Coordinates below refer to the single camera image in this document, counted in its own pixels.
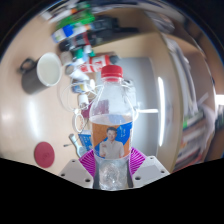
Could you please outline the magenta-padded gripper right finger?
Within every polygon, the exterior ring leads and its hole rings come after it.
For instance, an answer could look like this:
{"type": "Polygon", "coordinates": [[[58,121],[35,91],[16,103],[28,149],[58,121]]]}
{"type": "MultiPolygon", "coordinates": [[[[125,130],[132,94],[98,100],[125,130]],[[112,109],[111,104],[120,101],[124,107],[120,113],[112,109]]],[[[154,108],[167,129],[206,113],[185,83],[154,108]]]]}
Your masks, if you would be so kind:
{"type": "Polygon", "coordinates": [[[155,156],[146,156],[132,148],[129,157],[129,173],[134,188],[140,188],[157,181],[169,172],[155,156]]]}

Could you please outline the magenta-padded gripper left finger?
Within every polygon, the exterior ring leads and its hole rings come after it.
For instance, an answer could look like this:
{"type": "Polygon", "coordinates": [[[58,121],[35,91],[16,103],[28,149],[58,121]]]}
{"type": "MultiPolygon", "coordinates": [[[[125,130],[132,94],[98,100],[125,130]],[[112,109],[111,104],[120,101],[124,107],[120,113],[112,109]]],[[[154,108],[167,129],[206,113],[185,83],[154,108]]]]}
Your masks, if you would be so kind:
{"type": "Polygon", "coordinates": [[[59,173],[59,176],[84,188],[95,189],[97,165],[93,150],[89,150],[79,159],[71,159],[59,173]]]}

